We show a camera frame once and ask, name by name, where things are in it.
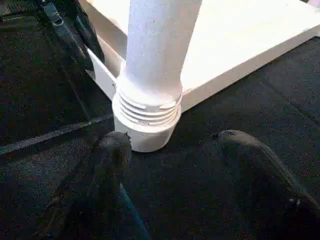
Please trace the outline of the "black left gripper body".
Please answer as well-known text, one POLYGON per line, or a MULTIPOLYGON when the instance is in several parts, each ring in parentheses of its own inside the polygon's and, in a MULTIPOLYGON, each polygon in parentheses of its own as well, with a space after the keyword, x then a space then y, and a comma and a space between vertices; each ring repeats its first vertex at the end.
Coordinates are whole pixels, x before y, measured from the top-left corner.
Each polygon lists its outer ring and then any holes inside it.
POLYGON ((19 17, 43 14, 54 26, 75 25, 74 0, 2 0, 0 22, 19 17))

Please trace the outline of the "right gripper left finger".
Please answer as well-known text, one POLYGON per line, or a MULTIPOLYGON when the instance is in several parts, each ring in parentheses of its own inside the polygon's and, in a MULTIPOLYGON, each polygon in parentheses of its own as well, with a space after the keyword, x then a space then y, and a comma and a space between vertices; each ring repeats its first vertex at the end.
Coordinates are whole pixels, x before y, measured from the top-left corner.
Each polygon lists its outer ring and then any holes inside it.
POLYGON ((127 133, 102 135, 55 190, 32 239, 108 239, 116 224, 120 186, 131 156, 127 133))

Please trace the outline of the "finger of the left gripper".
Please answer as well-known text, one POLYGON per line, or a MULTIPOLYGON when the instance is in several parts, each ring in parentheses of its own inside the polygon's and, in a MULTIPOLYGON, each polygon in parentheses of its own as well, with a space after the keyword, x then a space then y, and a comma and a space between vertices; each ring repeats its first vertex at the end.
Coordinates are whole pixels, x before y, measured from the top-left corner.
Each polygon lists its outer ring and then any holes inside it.
POLYGON ((98 37, 91 21, 86 14, 78 14, 75 18, 74 25, 80 34, 84 44, 104 63, 105 55, 98 41, 98 37))
POLYGON ((86 71, 93 71, 93 62, 79 33, 72 24, 52 24, 55 36, 67 55, 86 71))

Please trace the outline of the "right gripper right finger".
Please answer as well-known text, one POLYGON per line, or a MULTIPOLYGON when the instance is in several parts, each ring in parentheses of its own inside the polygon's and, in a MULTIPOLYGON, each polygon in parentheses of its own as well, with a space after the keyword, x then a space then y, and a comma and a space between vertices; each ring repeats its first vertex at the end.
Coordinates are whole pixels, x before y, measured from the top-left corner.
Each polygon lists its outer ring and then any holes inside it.
POLYGON ((265 143, 240 130, 212 136, 258 240, 318 240, 320 203, 265 143))

